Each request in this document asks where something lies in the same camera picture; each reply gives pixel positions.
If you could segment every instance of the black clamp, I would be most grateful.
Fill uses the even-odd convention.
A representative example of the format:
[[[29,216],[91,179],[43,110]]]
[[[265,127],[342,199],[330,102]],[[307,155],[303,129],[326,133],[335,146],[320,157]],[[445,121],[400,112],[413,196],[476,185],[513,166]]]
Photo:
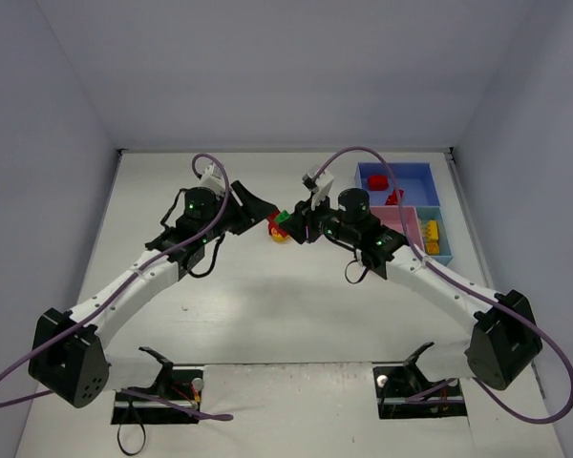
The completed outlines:
[[[153,358],[155,358],[157,362],[161,364],[161,370],[159,371],[157,378],[150,387],[148,388],[136,387],[136,391],[140,391],[142,393],[154,396],[159,396],[160,398],[165,398],[166,392],[174,384],[174,377],[172,375],[174,369],[174,363],[168,360],[161,353],[157,352],[156,350],[148,346],[141,346],[138,350],[148,353]]]

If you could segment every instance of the white backdrop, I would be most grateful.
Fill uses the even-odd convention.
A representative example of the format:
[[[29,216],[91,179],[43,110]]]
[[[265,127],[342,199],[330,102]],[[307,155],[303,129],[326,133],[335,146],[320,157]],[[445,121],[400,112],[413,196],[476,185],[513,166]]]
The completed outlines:
[[[533,0],[38,0],[119,147],[454,146]]]

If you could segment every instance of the red wire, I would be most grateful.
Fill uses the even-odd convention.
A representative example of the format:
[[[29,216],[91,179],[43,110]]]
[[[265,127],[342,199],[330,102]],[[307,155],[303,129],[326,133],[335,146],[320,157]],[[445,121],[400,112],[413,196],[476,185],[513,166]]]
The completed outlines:
[[[177,393],[179,393],[180,396],[182,396],[184,399],[186,399],[186,400],[189,401],[191,404],[193,404],[193,401],[191,401],[186,394],[184,394],[182,391],[180,391],[178,388],[176,388],[175,385],[172,385],[172,389],[175,390]]]

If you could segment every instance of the black mount bracket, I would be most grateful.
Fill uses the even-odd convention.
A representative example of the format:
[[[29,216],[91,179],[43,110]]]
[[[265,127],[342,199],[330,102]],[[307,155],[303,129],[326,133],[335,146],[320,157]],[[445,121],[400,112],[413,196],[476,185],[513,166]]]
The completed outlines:
[[[531,305],[518,291],[495,295],[499,303],[535,323]],[[465,351],[469,367],[488,386],[503,390],[542,349],[541,338],[528,327],[496,308],[477,312],[477,323]]]
[[[47,310],[36,324],[32,348],[75,325],[71,312]],[[76,408],[93,401],[108,382],[109,364],[97,328],[89,324],[30,360],[29,374]]]

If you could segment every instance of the red block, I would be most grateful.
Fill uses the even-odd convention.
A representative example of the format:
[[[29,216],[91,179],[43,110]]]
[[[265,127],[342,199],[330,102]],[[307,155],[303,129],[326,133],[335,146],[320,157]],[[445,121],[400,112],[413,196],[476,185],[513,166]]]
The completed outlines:
[[[391,195],[389,196],[389,198],[386,199],[385,205],[396,205],[397,204],[397,193],[395,191],[396,191],[396,189],[391,192]],[[403,200],[403,190],[402,189],[399,190],[399,194],[401,194],[401,200]]]
[[[372,175],[367,178],[367,186],[370,191],[384,191],[389,189],[389,179],[384,175]]]

